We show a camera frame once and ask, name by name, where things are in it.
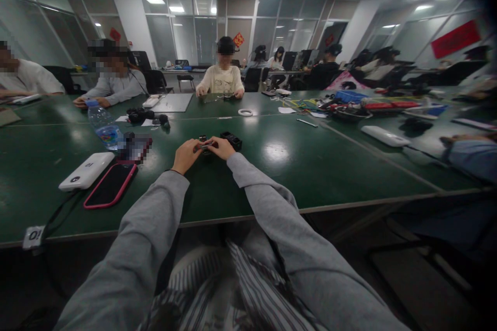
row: plastic bottle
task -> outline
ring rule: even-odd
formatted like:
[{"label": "plastic bottle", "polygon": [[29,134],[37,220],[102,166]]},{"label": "plastic bottle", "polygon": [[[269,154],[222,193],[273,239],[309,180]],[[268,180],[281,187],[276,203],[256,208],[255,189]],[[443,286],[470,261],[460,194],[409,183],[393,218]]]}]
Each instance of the plastic bottle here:
[{"label": "plastic bottle", "polygon": [[88,106],[88,120],[97,136],[104,143],[106,149],[111,151],[117,150],[122,134],[114,118],[107,110],[99,106],[97,100],[87,100],[86,106]]}]

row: tape roll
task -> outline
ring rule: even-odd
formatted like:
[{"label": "tape roll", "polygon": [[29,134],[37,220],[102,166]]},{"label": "tape roll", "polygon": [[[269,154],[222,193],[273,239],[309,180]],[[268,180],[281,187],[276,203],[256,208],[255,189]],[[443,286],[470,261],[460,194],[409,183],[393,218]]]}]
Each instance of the tape roll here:
[{"label": "tape roll", "polygon": [[254,115],[254,113],[252,112],[252,110],[249,110],[249,109],[240,109],[240,110],[238,110],[238,115],[252,116],[252,115]]}]

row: gray sleeve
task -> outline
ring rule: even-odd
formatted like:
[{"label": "gray sleeve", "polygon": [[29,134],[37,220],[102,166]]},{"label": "gray sleeve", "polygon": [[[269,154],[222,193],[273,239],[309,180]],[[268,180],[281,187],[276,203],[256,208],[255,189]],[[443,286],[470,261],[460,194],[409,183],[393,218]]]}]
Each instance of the gray sleeve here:
[{"label": "gray sleeve", "polygon": [[278,246],[297,295],[328,328],[408,330],[326,239],[300,216],[293,194],[233,154],[228,166],[255,218]]},{"label": "gray sleeve", "polygon": [[163,173],[124,215],[103,261],[67,303],[55,330],[135,330],[152,304],[159,267],[180,223],[189,182]]}]

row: smartphone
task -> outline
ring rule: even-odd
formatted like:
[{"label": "smartphone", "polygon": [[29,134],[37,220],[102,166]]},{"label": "smartphone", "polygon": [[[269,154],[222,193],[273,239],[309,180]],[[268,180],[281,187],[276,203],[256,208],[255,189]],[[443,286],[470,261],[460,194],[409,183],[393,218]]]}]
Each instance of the smartphone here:
[{"label": "smartphone", "polygon": [[86,209],[108,208],[115,205],[138,170],[136,164],[114,164],[84,201]]}]

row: ceiling light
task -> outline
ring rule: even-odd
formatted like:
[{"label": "ceiling light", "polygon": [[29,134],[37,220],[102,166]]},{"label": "ceiling light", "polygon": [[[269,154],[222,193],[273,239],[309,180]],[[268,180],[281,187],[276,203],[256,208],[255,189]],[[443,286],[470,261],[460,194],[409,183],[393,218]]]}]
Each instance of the ceiling light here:
[{"label": "ceiling light", "polygon": [[169,7],[169,10],[176,12],[176,13],[184,13],[185,12],[183,7]]},{"label": "ceiling light", "polygon": [[147,0],[150,4],[165,4],[164,0]]},{"label": "ceiling light", "polygon": [[433,5],[420,5],[416,8],[415,11],[418,11],[418,10],[423,10],[423,9],[428,9],[428,8],[433,8]]}]

